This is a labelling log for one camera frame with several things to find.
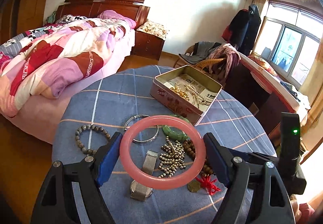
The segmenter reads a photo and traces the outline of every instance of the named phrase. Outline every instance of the wooden nightstand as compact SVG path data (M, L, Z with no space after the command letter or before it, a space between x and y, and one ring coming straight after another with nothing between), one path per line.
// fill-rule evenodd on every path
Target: wooden nightstand
M157 36L136 31L135 46L131 54L159 60L164 42Z

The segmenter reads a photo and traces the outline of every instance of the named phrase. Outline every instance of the green jade bracelet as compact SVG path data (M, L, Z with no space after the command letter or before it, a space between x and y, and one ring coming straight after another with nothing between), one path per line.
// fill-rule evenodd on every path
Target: green jade bracelet
M170 116L177 117L179 119L184 120L187 123L190 123L190 121L188 121L187 118L184 118L181 115L170 115ZM169 136L173 140L178 140L180 142L184 142L188 138L188 135L186 135L183 131L182 131L182 133L175 132L174 130L171 130L171 128L167 125L162 126L162 129L163 129L164 134L166 136Z

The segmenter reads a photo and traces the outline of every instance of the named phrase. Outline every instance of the window frame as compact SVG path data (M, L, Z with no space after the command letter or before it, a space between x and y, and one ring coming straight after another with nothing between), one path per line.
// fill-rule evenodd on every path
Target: window frame
M306 12L307 14L310 14L310 15L313 15L314 17L316 18L319 18L320 20L323 21L323 15L320 15L318 13L314 14L313 12L311 12L311 10L306 10L304 9L303 7L301 6L297 6L295 4L291 4L291 3L285 3L285 2L280 2L280 1L276 1L276 0L270 0L269 1L269 4L278 4L278 5L284 5L284 6L287 6L287 7L294 7L294 8L297 8L298 9L298 15L300 13L300 11L303 11L303 12ZM296 89L299 89L301 87L301 84L299 82L297 82L293 77L292 77L292 73L293 73L293 70L296 66L296 63L297 63L297 60L298 60L298 57L301 53L301 50L303 48L303 45L304 45L304 42L305 42L305 38L308 36L309 38L313 39L314 41L320 43L320 39L318 37L316 37L315 35L309 33L308 31L304 30L304 29L301 29L299 28L298 26L296 25L293 25L293 24L290 24L290 23L287 23L287 22L284 22L284 21L281 21L281 20L277 20L277 19L274 19L274 18L269 18L269 17L264 17L264 20L263 20L263 26L261 27L261 31L266 23L266 21L272 21L272 22L276 22L276 23L279 23L281 24L281 28L280 28L280 32L279 32L279 35L277 37L277 40L276 40L276 43L275 43L275 46L274 48L272 49L268 59L266 59L266 61L269 62L269 64L273 67L273 69L279 74L279 76L282 76L284 79L286 79L287 81L289 81L291 84L293 84ZM278 46L282 40L282 37L283 37L283 34L284 34L284 30L285 28L289 28L293 31L296 31L298 33L300 33L302 36L301 36L301 39L300 39L300 42L299 42L299 45L298 45L298 48L297 48L297 51L295 53L295 56L293 58L293 61L292 61L292 64L290 65L289 67L289 70L288 72L286 72L285 70L283 70L282 68L280 68L278 65L276 65L275 63L272 62L272 58L273 56L275 55L277 49L278 49ZM257 54L255 52L255 49L256 49L256 46L253 48L253 51L252 53L253 54L256 54L257 56L263 58L261 55Z

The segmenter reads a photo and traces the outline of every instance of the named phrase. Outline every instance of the wooden floor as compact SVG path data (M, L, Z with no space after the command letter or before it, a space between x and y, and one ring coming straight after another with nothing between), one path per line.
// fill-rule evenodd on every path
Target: wooden floor
M164 52L159 61L131 55L125 58L118 71L146 65L172 67L176 60L175 55ZM0 138L1 193L19 220L27 224L38 191L51 166L52 146L21 131L1 115Z

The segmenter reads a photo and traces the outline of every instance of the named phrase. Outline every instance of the wooden headboard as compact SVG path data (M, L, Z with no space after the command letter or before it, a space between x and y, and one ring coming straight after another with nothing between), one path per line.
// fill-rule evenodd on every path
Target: wooden headboard
M114 10L118 14L136 21L139 27L147 21L150 7L142 5L145 0L65 0L56 12L55 21L64 15L81 15L95 18L105 10Z

